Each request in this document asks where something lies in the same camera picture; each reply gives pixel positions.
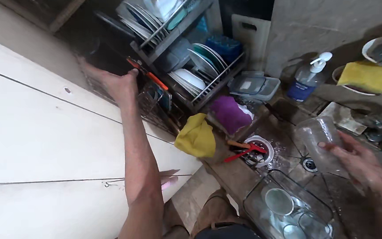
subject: wall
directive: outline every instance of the wall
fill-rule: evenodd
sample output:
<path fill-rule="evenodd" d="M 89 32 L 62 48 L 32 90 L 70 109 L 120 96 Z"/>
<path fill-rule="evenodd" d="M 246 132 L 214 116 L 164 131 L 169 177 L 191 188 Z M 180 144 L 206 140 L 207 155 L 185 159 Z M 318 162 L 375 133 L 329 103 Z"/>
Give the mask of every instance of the wall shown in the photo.
<path fill-rule="evenodd" d="M 329 78 L 315 95 L 351 108 L 382 114 L 382 95 L 362 96 L 332 85 L 338 66 L 361 60 L 363 45 L 382 36 L 382 1 L 275 0 L 265 72 L 289 83 L 296 68 L 318 53 L 334 54 L 324 73 Z"/>
<path fill-rule="evenodd" d="M 69 46 L 0 4 L 0 44 L 82 88 L 88 84 Z"/>

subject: plastic container lid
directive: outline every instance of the plastic container lid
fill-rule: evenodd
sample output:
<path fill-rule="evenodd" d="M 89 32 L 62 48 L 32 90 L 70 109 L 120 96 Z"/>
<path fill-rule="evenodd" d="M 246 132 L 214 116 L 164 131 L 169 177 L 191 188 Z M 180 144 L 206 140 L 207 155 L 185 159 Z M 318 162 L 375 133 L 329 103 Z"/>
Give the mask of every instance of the plastic container lid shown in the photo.
<path fill-rule="evenodd" d="M 263 71 L 244 71 L 232 81 L 229 89 L 232 94 L 256 95 L 262 89 L 265 81 Z"/>
<path fill-rule="evenodd" d="M 229 86 L 230 93 L 252 101 L 268 101 L 278 90 L 281 81 L 272 77 L 260 77 L 261 71 L 245 71 Z"/>

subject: pump dispenser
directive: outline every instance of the pump dispenser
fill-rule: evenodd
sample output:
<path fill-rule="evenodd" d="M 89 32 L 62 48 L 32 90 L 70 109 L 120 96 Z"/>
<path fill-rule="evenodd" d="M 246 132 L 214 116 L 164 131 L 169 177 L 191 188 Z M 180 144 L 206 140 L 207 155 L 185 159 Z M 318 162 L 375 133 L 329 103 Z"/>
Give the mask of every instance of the pump dispenser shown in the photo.
<path fill-rule="evenodd" d="M 331 58 L 331 52 L 324 52 L 309 65 L 300 67 L 294 76 L 295 80 L 288 90 L 287 96 L 299 102 L 306 100 L 317 86 L 326 81 L 326 78 L 318 73 L 324 69 L 326 62 Z"/>

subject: drain strainer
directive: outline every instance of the drain strainer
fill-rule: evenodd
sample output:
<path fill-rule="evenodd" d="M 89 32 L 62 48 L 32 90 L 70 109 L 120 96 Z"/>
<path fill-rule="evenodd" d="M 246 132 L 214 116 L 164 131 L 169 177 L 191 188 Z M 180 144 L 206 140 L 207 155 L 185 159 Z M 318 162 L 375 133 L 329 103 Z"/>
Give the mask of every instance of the drain strainer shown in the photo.
<path fill-rule="evenodd" d="M 303 161 L 302 163 L 303 167 L 305 170 L 309 171 L 309 172 L 317 172 L 318 169 L 316 168 L 316 165 L 315 165 L 315 162 L 311 159 L 311 158 L 307 158 Z"/>

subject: red utensil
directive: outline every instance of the red utensil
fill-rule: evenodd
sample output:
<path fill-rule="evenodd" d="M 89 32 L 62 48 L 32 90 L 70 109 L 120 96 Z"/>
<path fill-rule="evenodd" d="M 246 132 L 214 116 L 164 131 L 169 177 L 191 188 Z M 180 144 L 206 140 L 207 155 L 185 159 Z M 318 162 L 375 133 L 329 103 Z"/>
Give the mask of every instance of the red utensil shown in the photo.
<path fill-rule="evenodd" d="M 236 160 L 238 159 L 239 157 L 243 156 L 244 154 L 248 153 L 248 152 L 251 152 L 253 150 L 256 150 L 256 151 L 259 151 L 261 153 L 267 153 L 266 150 L 260 148 L 259 146 L 257 146 L 256 144 L 253 144 L 253 143 L 250 143 L 250 149 L 247 149 L 246 151 L 240 153 L 240 154 L 237 154 L 237 155 L 234 155 L 234 156 L 231 156 L 229 158 L 226 158 L 225 160 L 223 160 L 224 162 L 231 162 L 233 160 Z"/>

